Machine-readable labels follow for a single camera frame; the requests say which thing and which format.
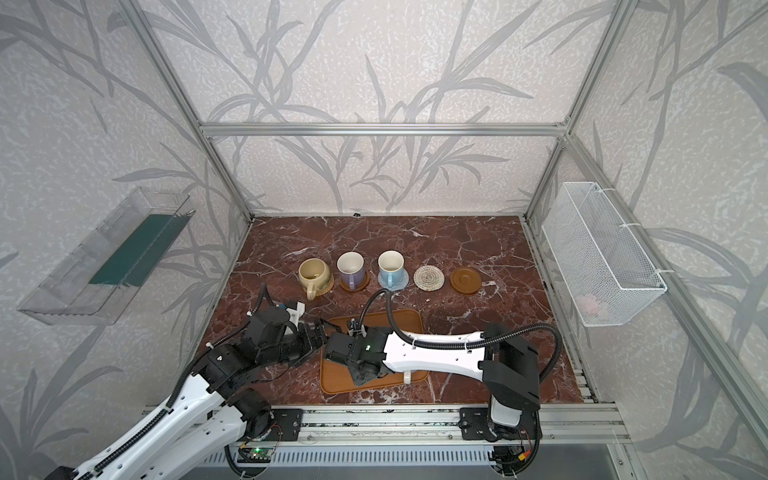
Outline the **clear plastic wall bin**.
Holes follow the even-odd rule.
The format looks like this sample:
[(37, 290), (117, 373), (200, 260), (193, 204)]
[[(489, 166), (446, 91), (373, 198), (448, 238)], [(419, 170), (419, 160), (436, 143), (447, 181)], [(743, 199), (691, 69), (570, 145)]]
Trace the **clear plastic wall bin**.
[(51, 326), (115, 324), (195, 213), (188, 194), (135, 188), (18, 310)]

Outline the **purple ceramic mug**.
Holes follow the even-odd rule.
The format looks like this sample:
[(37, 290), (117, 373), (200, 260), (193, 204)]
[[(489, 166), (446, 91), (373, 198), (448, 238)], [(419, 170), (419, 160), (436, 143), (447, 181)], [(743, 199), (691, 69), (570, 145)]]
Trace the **purple ceramic mug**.
[(359, 284), (366, 273), (363, 256), (354, 251), (345, 252), (338, 258), (337, 269), (340, 278), (352, 287)]

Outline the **cream woven coaster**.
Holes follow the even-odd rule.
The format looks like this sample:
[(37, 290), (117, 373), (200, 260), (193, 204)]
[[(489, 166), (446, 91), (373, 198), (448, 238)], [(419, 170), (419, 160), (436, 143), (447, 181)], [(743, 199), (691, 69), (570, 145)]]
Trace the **cream woven coaster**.
[(423, 291), (433, 292), (440, 290), (445, 282), (444, 273), (436, 266), (423, 265), (414, 273), (415, 285)]

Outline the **beige ceramic mug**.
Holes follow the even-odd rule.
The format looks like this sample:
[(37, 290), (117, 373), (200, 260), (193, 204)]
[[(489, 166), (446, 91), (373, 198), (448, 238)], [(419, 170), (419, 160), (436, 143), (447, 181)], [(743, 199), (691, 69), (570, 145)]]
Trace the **beige ceramic mug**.
[(301, 276), (313, 278), (321, 275), (329, 275), (332, 277), (329, 266), (319, 258), (310, 258), (303, 261), (298, 270), (299, 282)]

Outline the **orange serving tray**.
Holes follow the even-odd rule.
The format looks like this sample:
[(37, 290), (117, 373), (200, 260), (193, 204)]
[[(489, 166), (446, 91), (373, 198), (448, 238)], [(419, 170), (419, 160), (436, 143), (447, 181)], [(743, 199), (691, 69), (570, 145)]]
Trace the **orange serving tray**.
[[(386, 312), (370, 314), (366, 317), (366, 330), (374, 327), (389, 328)], [(423, 322), (417, 310), (397, 309), (393, 311), (396, 324), (404, 331), (412, 333), (424, 333)], [(339, 316), (331, 318), (328, 322), (338, 327), (343, 335), (348, 336), (348, 325), (352, 316)], [(410, 371), (410, 373), (392, 372), (386, 366), (374, 366), (371, 362), (363, 362), (362, 368), (353, 368), (349, 365), (339, 364), (326, 358), (321, 353), (320, 363), (320, 388), (327, 395), (346, 394), (366, 389), (384, 388), (413, 384), (425, 381), (429, 373), (427, 371)]]

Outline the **brown wooden saucer coaster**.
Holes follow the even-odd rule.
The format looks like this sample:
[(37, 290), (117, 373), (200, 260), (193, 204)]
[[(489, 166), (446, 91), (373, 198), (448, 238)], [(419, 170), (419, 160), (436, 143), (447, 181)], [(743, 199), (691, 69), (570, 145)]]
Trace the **brown wooden saucer coaster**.
[(339, 279), (339, 287), (349, 293), (356, 293), (356, 292), (363, 291), (367, 288), (369, 283), (370, 283), (370, 274), (368, 272), (365, 273), (362, 281), (359, 284), (356, 284), (354, 287), (348, 285), (345, 282), (344, 278)]

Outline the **grey woven coaster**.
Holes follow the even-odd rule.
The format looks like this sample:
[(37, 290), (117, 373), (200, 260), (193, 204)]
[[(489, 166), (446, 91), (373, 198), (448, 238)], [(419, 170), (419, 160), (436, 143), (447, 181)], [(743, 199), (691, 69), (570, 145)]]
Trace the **grey woven coaster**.
[(403, 290), (407, 287), (409, 279), (409, 274), (404, 268), (392, 272), (380, 270), (378, 274), (379, 285), (390, 291)]

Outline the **light blue mug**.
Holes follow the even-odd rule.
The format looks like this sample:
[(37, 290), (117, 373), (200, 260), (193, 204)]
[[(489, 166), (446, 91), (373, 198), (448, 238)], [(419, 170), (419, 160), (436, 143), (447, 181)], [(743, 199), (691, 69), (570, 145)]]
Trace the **light blue mug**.
[(405, 261), (403, 255), (395, 250), (389, 250), (383, 252), (378, 257), (378, 267), (380, 270), (397, 271), (399, 269), (405, 269)]

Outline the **woven straw coaster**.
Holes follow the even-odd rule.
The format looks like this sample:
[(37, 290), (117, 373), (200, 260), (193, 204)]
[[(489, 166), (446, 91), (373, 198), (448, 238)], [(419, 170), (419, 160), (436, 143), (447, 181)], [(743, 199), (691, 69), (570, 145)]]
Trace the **woven straw coaster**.
[(333, 278), (329, 275), (315, 276), (313, 278), (300, 277), (300, 283), (308, 300), (325, 295), (333, 287)]

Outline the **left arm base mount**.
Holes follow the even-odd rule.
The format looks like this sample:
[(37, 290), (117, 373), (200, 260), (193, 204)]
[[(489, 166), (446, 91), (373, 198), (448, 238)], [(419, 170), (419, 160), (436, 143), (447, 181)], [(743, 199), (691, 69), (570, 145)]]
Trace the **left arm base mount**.
[(254, 418), (240, 423), (244, 431), (235, 440), (240, 442), (295, 442), (301, 430), (304, 410), (278, 408), (262, 411)]

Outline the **aluminium front rail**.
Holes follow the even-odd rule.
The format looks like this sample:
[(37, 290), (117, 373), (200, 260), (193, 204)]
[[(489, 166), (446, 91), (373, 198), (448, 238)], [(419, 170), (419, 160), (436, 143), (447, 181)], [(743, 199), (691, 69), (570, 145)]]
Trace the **aluminium front rail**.
[[(531, 440), (463, 440), (459, 410), (480, 405), (305, 405), (295, 442), (245, 442), (278, 447), (454, 445), (529, 445)], [(627, 443), (630, 435), (613, 404), (546, 404), (540, 410), (541, 443)], [(201, 453), (216, 452), (244, 431), (236, 411), (208, 409), (189, 424), (156, 426), (142, 440), (152, 453), (189, 440)]]

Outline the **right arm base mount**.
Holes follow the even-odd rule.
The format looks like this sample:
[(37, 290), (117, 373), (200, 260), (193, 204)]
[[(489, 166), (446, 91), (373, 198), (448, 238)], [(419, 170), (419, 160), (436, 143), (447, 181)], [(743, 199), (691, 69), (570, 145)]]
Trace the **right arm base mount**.
[(464, 407), (459, 410), (458, 427), (463, 440), (540, 440), (537, 412), (516, 410), (498, 403), (489, 407)]

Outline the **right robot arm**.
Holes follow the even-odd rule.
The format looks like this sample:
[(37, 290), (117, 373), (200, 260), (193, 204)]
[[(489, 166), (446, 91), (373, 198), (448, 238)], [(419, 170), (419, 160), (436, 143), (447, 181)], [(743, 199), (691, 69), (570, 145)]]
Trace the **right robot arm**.
[(524, 438), (538, 442), (540, 385), (563, 350), (559, 330), (546, 323), (507, 328), (493, 323), (483, 332), (427, 335), (399, 327), (371, 327), (362, 333), (333, 333), (324, 358), (345, 366), (357, 386), (390, 374), (448, 373), (481, 382), (490, 392), (487, 419), (463, 419), (466, 439), (495, 442)]

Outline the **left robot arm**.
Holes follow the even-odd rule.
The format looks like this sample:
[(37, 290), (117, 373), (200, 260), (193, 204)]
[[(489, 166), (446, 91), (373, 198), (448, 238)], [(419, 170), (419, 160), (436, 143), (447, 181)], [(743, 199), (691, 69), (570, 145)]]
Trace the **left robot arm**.
[(327, 341), (324, 322), (306, 322), (302, 314), (301, 304), (253, 312), (207, 345), (147, 417), (91, 459), (59, 466), (49, 478), (176, 479), (210, 453), (270, 433), (273, 409), (255, 388), (262, 370), (298, 366)]

